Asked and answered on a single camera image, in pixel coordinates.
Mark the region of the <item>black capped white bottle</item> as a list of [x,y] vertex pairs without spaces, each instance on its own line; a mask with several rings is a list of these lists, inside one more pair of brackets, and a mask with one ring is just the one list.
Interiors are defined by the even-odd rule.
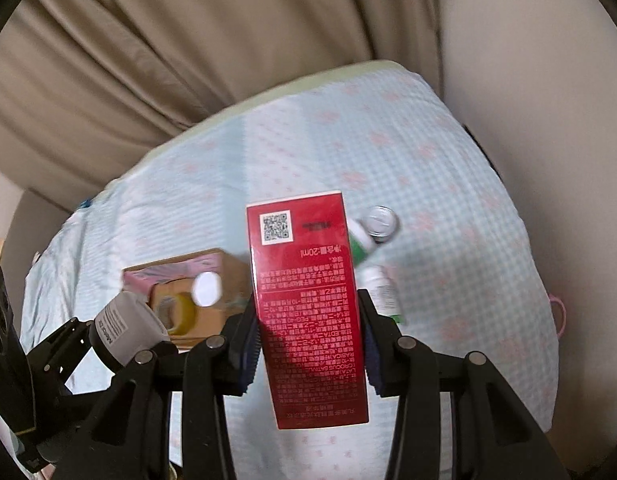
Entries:
[[122,370],[138,352],[170,341],[167,330],[142,298],[119,292],[89,325],[90,344],[113,373]]

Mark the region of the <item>white pill bottle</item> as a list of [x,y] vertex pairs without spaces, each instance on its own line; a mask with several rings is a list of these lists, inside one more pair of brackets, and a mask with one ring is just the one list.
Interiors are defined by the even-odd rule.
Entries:
[[397,288],[384,266],[366,266],[356,273],[357,285],[366,289],[380,315],[392,318],[397,324],[403,322],[403,309]]

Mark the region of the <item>green and white bottle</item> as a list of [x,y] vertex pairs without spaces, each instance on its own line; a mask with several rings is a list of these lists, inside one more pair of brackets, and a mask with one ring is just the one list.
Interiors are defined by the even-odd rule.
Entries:
[[354,266],[364,263],[378,248],[378,244],[359,220],[347,222],[348,243]]

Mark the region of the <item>silver tin can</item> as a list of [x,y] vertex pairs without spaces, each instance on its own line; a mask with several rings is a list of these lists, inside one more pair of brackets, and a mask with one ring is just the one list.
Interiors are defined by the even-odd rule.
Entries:
[[361,223],[377,244],[392,240],[399,230],[399,219],[395,212],[386,206],[375,205],[366,211]]

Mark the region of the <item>red carton box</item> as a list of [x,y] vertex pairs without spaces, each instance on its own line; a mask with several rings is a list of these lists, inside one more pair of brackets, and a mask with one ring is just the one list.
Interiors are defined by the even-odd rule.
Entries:
[[281,430],[368,422],[363,341],[343,196],[246,208],[253,294]]

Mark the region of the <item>yellow tape roll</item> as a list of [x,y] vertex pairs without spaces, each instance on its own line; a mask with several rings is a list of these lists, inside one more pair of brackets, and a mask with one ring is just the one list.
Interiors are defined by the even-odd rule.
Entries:
[[185,335],[196,324],[197,306],[189,292],[163,297],[156,306],[156,315],[170,335]]

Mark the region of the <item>green and white jar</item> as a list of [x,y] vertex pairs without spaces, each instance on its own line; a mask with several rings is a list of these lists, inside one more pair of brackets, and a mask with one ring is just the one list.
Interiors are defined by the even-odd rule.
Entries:
[[220,274],[206,271],[200,273],[192,283],[191,298],[201,308],[215,306],[223,297],[223,283]]

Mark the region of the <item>cardboard box with pink flaps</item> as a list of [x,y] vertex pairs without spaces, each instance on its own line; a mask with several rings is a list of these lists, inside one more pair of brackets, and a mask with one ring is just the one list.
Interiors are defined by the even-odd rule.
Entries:
[[122,283],[146,300],[180,350],[219,334],[252,292],[250,266],[220,248],[131,266]]

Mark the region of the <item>beige curtain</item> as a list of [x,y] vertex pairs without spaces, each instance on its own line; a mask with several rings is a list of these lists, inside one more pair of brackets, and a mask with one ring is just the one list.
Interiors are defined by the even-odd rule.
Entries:
[[72,208],[224,108],[391,60],[442,78],[437,0],[21,0],[0,33],[0,172]]

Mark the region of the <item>blue checked bed cover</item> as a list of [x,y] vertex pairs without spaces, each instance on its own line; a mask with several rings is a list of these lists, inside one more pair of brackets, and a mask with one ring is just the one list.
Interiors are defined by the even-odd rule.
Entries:
[[78,209],[26,279],[21,342],[92,318],[127,266],[248,251],[250,203],[339,190],[347,213],[393,209],[389,271],[404,330],[485,353],[540,427],[551,424],[558,336],[525,226],[491,164],[434,92],[389,63],[295,82],[191,128]]

